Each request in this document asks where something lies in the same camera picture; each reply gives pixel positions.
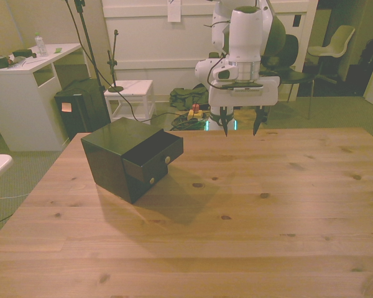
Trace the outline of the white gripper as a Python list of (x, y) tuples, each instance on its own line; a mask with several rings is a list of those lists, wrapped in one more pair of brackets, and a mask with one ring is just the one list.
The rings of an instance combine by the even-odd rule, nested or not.
[(225, 135), (228, 135), (228, 124), (234, 118), (234, 106), (262, 106), (256, 107), (256, 119), (253, 125), (255, 135), (260, 124), (267, 121), (264, 106), (273, 106), (278, 101), (278, 76), (261, 76), (254, 82), (217, 81), (209, 88), (209, 105), (220, 107), (219, 118)]

